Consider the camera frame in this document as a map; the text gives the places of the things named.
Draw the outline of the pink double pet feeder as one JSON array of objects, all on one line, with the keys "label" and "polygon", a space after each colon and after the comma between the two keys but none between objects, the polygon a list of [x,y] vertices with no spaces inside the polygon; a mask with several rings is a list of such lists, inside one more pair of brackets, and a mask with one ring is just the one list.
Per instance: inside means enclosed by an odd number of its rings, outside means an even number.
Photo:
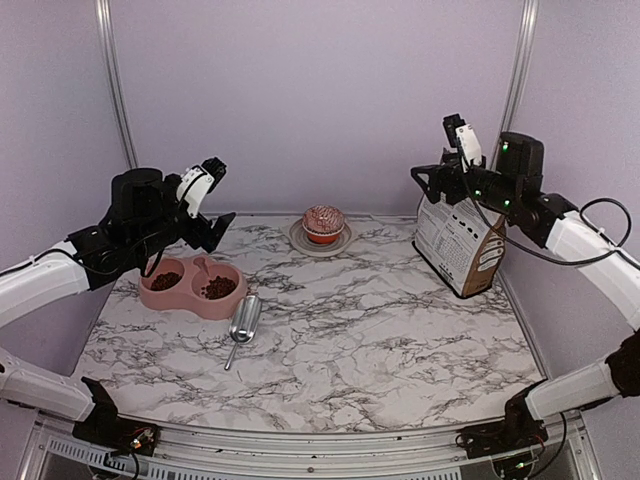
[{"label": "pink double pet feeder", "polygon": [[[217,278],[233,282],[235,289],[213,299],[210,285]],[[207,255],[164,257],[150,277],[139,279],[138,286],[140,300],[147,308],[185,310],[206,320],[232,317],[248,291],[244,274],[238,268]]]}]

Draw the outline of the white brown pet food bag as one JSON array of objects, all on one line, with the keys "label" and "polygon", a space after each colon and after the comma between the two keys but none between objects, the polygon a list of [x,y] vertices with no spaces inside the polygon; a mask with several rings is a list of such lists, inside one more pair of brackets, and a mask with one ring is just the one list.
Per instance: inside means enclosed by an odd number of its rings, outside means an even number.
[{"label": "white brown pet food bag", "polygon": [[476,209],[469,199],[451,206],[422,195],[412,245],[456,297],[468,299],[491,288],[505,255],[505,232],[503,216]]}]

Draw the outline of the silver metal scoop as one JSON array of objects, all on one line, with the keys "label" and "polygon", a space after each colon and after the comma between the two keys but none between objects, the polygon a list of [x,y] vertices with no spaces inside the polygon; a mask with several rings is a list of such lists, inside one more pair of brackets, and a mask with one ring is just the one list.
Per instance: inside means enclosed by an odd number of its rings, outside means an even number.
[{"label": "silver metal scoop", "polygon": [[248,295],[239,302],[229,325],[233,347],[224,365],[225,371],[230,370],[237,350],[254,339],[261,311],[262,300],[258,295]]}]

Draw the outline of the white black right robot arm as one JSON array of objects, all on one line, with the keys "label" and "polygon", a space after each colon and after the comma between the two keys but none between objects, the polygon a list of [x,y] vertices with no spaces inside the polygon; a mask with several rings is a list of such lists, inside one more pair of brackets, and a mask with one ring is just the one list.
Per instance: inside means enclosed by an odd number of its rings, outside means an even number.
[{"label": "white black right robot arm", "polygon": [[458,445],[471,458],[503,453],[547,440],[544,421],[570,410],[590,409],[616,396],[639,394],[639,263],[559,194],[542,191],[544,145],[503,132],[494,169],[486,168],[477,139],[466,126],[449,134],[451,151],[436,165],[411,169],[433,204],[469,199],[481,210],[504,215],[534,244],[533,256],[574,267],[620,311],[634,333],[605,358],[511,397],[504,417],[460,430]]}]

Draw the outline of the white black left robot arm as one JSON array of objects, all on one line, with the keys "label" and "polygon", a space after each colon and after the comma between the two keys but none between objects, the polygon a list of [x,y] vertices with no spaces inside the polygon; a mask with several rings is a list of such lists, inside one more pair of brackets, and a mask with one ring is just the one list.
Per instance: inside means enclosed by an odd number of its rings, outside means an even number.
[{"label": "white black left robot arm", "polygon": [[[178,241],[211,253],[234,219],[200,212],[226,173],[210,158],[184,174],[135,168],[111,181],[111,204],[96,225],[71,233],[48,250],[1,274],[1,323],[45,305],[98,290],[137,269],[150,275],[164,250]],[[69,419],[75,437],[116,452],[151,455],[157,425],[121,417],[99,381],[74,380],[1,353],[1,397]]]}]

